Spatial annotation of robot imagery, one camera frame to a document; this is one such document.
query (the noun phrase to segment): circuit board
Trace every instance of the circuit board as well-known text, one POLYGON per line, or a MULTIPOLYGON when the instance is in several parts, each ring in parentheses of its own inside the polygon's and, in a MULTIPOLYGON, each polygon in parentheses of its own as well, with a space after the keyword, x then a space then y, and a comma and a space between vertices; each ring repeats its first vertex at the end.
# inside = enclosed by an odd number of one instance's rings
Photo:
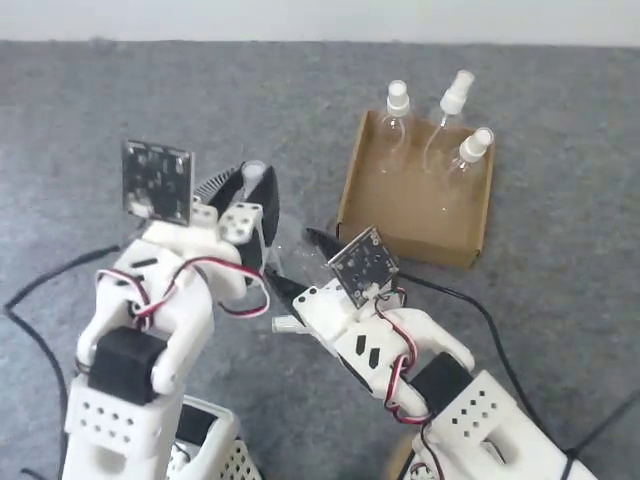
POLYGON ((374 298, 399 270, 375 227, 369 227, 338 252, 329 260, 329 267, 358 309, 374 298))
POLYGON ((194 154, 165 145, 122 143, 122 201, 138 217, 188 226, 194 154))

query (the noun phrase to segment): brown cardboard tray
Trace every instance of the brown cardboard tray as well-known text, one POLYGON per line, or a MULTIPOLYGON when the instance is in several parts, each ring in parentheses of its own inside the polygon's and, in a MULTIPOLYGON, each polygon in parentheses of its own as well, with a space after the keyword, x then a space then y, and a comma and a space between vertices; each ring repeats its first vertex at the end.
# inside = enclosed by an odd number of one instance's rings
MULTIPOLYGON (((366 112, 340 203, 337 231, 349 241, 375 225, 394 254, 439 265, 470 267, 482 252, 489 210, 495 143, 485 157, 482 186, 474 202, 465 202, 445 214, 439 205, 445 189, 436 177, 422 170, 422 152, 434 126, 416 120, 409 158, 400 172, 381 173, 376 168, 375 111, 366 112)), ((458 128, 447 140, 461 143, 473 130, 458 128)))

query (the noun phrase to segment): ventilation holes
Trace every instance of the ventilation holes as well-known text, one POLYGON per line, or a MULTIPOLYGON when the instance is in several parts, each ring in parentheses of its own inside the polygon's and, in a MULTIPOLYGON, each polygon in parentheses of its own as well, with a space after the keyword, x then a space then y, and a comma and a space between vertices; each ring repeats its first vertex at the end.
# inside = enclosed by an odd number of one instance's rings
POLYGON ((380 363, 380 349, 372 348, 369 352, 369 367, 376 368, 380 363))
POLYGON ((366 335, 358 335, 356 338, 356 354, 362 355, 364 353, 364 348, 367 344, 367 336, 366 335))

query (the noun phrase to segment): white spray nozzle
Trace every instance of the white spray nozzle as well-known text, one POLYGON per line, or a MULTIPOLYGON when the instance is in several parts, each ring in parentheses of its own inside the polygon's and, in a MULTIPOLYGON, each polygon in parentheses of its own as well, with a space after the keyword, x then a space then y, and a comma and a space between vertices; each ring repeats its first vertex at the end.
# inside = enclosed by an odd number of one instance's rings
POLYGON ((404 117, 409 113, 411 104, 407 93, 407 84, 402 80, 394 80, 389 84, 387 96, 387 112, 394 117, 404 117))
POLYGON ((467 93, 469 87, 475 80, 475 75, 467 70, 458 70, 455 80, 451 86, 444 92, 442 100, 440 100, 440 108, 447 115, 458 115, 467 101, 467 93))
POLYGON ((242 164, 242 177, 244 178, 244 198, 246 199, 256 185, 262 180, 267 166, 260 160, 249 160, 242 164))
POLYGON ((469 163, 477 162, 492 143, 493 132, 486 127, 479 128, 460 145, 460 158, 469 163))

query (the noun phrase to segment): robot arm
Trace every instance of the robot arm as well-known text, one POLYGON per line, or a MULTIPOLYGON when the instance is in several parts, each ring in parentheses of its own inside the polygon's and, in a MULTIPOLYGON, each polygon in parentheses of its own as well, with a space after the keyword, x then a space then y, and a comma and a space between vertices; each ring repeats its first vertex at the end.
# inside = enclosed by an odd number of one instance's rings
MULTIPOLYGON (((565 454, 515 399, 487 371, 474 373, 471 352, 429 315, 388 293, 397 290, 376 274, 384 259, 372 247, 377 233, 368 232, 336 255, 336 279, 324 287, 289 288, 296 295, 287 304, 302 326, 298 333, 318 339, 398 420, 420 425, 398 480, 559 480, 565 454), (413 366, 412 350, 432 359, 408 380, 398 365, 408 359, 406 370, 413 366)), ((273 274, 270 279, 276 288, 289 285, 273 274)), ((576 462, 569 480, 596 479, 576 462)))
MULTIPOLYGON (((269 185, 252 185, 247 201, 216 208, 215 199, 192 204, 188 193, 189 208, 176 196, 168 209, 167 192, 192 190, 184 185, 192 158, 142 142, 123 148, 125 205, 153 221, 96 276, 95 315, 76 350, 64 480, 218 478, 232 451, 245 448, 235 415, 185 398, 185 380, 213 334, 214 302, 245 318, 269 307, 260 272, 277 224, 277 184, 270 169, 263 172, 269 185), (263 288, 265 303, 227 308, 250 283, 263 288)), ((260 479, 249 456, 239 458, 251 470, 246 478, 260 479)))

